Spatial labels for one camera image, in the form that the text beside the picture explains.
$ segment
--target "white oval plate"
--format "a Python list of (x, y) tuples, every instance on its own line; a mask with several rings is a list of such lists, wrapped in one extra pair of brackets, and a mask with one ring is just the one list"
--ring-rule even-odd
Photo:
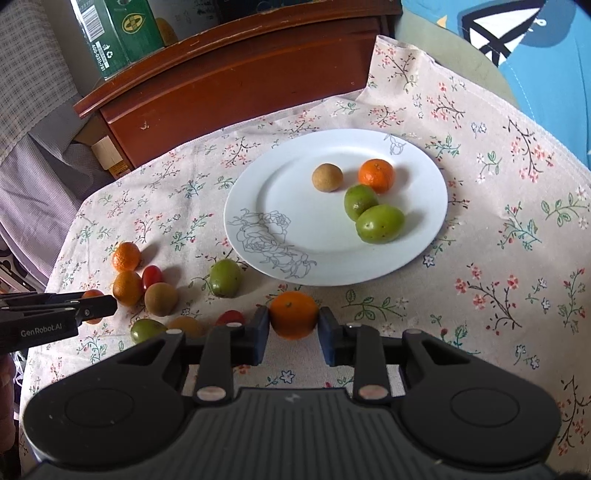
[[(345, 213), (345, 191), (358, 183), (359, 167), (381, 158), (396, 182), (380, 203), (400, 208), (404, 230), (394, 241), (361, 241)], [(336, 192), (312, 185), (323, 163), (345, 175)], [(393, 272), (420, 255), (441, 229), (447, 189), (433, 161), (402, 138), (359, 129), (315, 132), (261, 155), (240, 175), (224, 209), (230, 244), (246, 263), (279, 280), (310, 286), (364, 282)]]

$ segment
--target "silver rivet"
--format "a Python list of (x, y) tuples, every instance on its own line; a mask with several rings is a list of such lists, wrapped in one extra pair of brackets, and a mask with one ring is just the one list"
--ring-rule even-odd
[(197, 398), (203, 401), (220, 401), (226, 396), (222, 387), (203, 387), (197, 390)]
[(364, 385), (359, 389), (359, 396), (364, 400), (381, 400), (388, 396), (388, 390), (382, 385)]

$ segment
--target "red wooden cabinet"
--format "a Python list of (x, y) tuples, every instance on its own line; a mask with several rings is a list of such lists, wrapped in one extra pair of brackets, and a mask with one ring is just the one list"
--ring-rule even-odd
[(390, 0), (326, 0), (212, 28), (124, 70), (79, 103), (138, 167), (221, 127), (363, 88)]

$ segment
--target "floral tablecloth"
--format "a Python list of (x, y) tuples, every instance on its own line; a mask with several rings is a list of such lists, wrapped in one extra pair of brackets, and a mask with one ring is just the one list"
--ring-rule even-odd
[[(421, 148), (449, 189), (444, 228), (410, 265), (384, 278), (311, 288), (245, 271), (241, 296), (217, 299), (207, 273), (236, 258), (223, 207), (236, 178), (281, 142), (331, 128), (397, 135)], [(376, 39), (367, 87), (222, 129), (193, 140), (120, 179), (80, 208), (48, 291), (111, 290), (111, 253), (142, 249), (180, 298), (174, 315), (214, 322), (224, 311), (250, 315), (286, 290), (305, 291), (352, 320), (398, 336), (419, 327), (549, 391), (562, 412), (550, 464), (585, 471), (591, 457), (591, 176), (550, 134), (493, 94), (437, 65), (425, 52)], [(78, 338), (29, 352), (21, 411), (40, 388), (132, 345), (129, 328), (149, 316), (120, 308)], [(235, 369), (237, 385), (350, 386), (352, 369), (324, 364), (317, 336), (269, 336), (264, 364)], [(402, 386), (391, 371), (392, 387)], [(25, 469), (33, 459), (21, 432)]]

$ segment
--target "person's finger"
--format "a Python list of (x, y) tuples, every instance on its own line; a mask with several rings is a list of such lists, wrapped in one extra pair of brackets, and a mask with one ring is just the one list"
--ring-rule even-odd
[(0, 452), (10, 450), (14, 444), (14, 375), (12, 358), (0, 358)]

